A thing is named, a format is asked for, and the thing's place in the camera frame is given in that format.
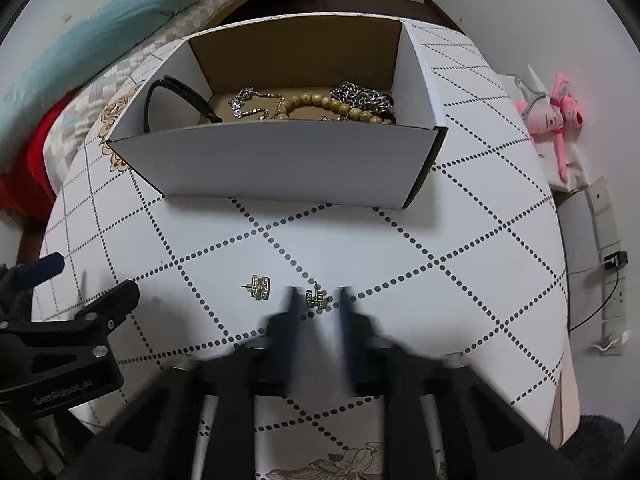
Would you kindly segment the white diamond pattern tablecloth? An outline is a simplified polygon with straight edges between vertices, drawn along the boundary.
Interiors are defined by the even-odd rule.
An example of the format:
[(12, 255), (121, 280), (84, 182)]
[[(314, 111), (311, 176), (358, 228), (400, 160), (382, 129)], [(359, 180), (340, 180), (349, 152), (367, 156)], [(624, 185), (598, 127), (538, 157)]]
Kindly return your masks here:
[[(289, 288), (319, 283), (326, 308), (300, 316), (294, 386), (260, 399), (261, 479), (374, 479), (382, 404), (346, 384), (337, 294), (382, 334), (433, 358), (460, 356), (546, 436), (565, 352), (565, 259), (552, 194), (520, 114), (461, 32), (403, 20), (419, 40), (447, 134), (404, 209), (167, 196), (105, 143), (140, 86), (182, 39), (149, 55), (79, 148), (53, 206), (44, 252), (61, 275), (38, 286), (38, 321), (67, 321), (131, 280), (140, 302), (112, 333), (122, 388), (78, 406), (104, 428), (173, 360), (223, 356), (262, 331)], [(271, 280), (268, 300), (242, 285)]]

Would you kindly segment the white cardboard box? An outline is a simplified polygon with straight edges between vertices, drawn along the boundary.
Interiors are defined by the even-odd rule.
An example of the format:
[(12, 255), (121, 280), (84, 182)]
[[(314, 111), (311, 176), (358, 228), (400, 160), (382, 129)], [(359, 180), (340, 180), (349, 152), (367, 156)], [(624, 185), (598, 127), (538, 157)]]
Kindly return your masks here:
[(105, 143), (167, 196), (404, 209), (446, 134), (407, 22), (318, 13), (180, 40)]

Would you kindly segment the red blanket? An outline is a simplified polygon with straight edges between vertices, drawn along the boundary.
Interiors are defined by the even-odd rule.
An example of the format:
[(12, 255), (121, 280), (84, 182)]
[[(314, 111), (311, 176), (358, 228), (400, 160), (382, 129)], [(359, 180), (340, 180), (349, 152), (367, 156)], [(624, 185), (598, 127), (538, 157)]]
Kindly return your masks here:
[(43, 116), (34, 132), (14, 159), (7, 174), (1, 176), (1, 210), (40, 222), (49, 219), (55, 201), (46, 173), (43, 145), (54, 122), (76, 91), (68, 92)]

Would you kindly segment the gold crystal earring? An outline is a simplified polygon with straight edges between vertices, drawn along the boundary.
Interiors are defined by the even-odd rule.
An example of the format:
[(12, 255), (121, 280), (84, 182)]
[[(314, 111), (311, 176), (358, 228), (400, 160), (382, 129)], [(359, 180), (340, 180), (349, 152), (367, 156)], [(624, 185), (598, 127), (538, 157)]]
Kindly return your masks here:
[(319, 283), (314, 283), (311, 289), (306, 290), (305, 304), (311, 311), (322, 311), (326, 308), (326, 291)]
[(246, 289), (250, 296), (256, 301), (268, 300), (270, 296), (271, 280), (267, 275), (253, 274), (250, 281), (242, 285), (242, 289)]

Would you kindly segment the white power strip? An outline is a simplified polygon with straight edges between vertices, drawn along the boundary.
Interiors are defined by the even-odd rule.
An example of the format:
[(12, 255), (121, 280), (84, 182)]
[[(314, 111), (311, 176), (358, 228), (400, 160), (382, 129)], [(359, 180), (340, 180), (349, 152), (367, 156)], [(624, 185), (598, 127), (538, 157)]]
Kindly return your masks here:
[(628, 340), (625, 276), (628, 255), (605, 178), (589, 185), (587, 200), (599, 260), (597, 276), (602, 283), (602, 307), (597, 314), (602, 330), (596, 349), (601, 356), (621, 356)]

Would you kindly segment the black fluffy rug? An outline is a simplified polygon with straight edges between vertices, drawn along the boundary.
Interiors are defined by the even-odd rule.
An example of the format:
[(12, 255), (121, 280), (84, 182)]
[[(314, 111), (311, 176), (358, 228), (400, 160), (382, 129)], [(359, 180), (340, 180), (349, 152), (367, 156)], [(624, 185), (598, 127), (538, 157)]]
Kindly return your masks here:
[(624, 444), (625, 434), (619, 422), (602, 415), (582, 415), (560, 452), (580, 478), (605, 479)]

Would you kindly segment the light blue quilt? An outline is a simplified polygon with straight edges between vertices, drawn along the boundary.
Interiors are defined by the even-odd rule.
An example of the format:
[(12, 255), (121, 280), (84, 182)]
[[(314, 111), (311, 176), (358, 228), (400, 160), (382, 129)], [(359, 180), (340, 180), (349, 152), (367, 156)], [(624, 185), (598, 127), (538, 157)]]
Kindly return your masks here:
[(21, 143), (44, 113), (198, 0), (112, 0), (44, 51), (1, 101), (1, 137)]

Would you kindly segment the black power adapter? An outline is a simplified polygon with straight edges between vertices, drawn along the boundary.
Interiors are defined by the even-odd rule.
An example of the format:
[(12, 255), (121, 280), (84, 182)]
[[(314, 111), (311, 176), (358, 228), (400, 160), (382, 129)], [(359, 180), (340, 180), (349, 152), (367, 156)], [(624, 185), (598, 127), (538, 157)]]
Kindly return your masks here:
[(605, 270), (608, 271), (616, 271), (618, 272), (620, 269), (623, 269), (628, 263), (628, 254), (626, 250), (618, 250), (617, 252), (612, 252), (612, 254), (606, 255), (603, 258), (603, 266)]

